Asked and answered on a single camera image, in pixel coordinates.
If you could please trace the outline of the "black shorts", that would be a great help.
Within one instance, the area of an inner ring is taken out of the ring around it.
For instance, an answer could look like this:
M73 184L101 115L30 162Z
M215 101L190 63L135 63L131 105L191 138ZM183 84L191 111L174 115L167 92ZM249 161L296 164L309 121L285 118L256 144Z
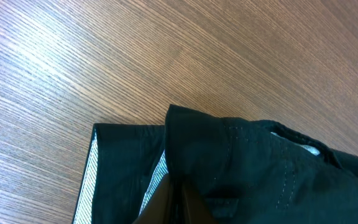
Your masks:
M171 105L96 123L74 223L358 223L358 156L278 122Z

